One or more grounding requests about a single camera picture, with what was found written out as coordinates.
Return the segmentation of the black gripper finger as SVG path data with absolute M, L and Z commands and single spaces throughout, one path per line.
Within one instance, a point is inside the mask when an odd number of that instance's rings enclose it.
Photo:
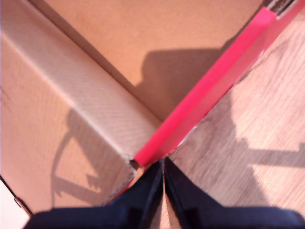
M 203 211 L 216 201 L 201 190 L 170 159 L 164 161 L 165 192 L 183 229 L 202 229 Z
M 163 196 L 163 168 L 151 165 L 135 184 L 115 198 L 105 229 L 148 229 Z

